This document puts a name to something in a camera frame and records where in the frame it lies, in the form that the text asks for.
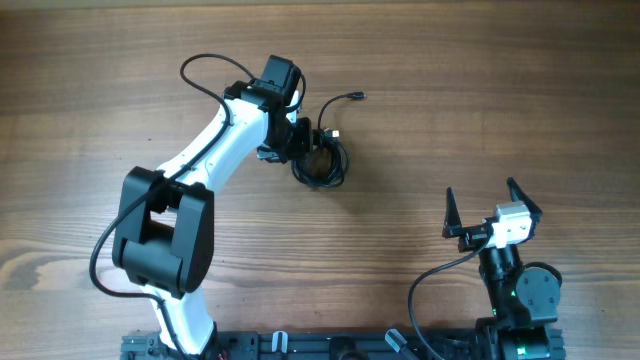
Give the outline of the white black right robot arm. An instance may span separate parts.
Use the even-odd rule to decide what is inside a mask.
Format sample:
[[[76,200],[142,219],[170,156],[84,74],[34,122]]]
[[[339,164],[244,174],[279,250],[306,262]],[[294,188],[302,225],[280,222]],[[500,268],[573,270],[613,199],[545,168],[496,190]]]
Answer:
[[[511,200],[495,206],[493,215],[474,226],[461,222],[453,190],[446,192],[442,235],[456,238],[461,253],[479,257],[479,274],[493,316],[476,321],[480,359],[560,360],[567,357],[558,320],[562,276],[543,262],[525,263],[518,247],[533,239],[542,209],[513,178],[507,179]]]

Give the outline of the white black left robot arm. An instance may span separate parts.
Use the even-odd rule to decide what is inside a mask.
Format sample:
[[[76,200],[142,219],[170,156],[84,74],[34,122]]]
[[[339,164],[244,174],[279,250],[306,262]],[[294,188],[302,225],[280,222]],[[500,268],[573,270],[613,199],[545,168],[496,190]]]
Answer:
[[[214,254],[214,201],[250,152],[269,163],[310,153],[310,121],[297,112],[306,80],[290,60],[272,55],[261,76],[237,81],[215,99],[212,122],[177,156],[155,170],[133,168],[122,186],[112,236],[113,264],[139,286],[161,325],[125,339],[125,359],[223,359],[217,326],[201,284]]]

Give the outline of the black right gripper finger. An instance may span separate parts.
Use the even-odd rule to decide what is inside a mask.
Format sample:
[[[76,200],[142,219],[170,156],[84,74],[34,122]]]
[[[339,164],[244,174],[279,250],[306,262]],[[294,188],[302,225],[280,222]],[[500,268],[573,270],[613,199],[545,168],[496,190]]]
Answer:
[[[512,201],[522,201],[527,207],[531,217],[539,220],[543,216],[542,209],[530,199],[530,197],[521,189],[513,177],[509,177],[506,181],[510,197]]]
[[[442,228],[444,238],[459,237],[462,234],[462,223],[456,205],[453,189],[446,190],[446,211]]]

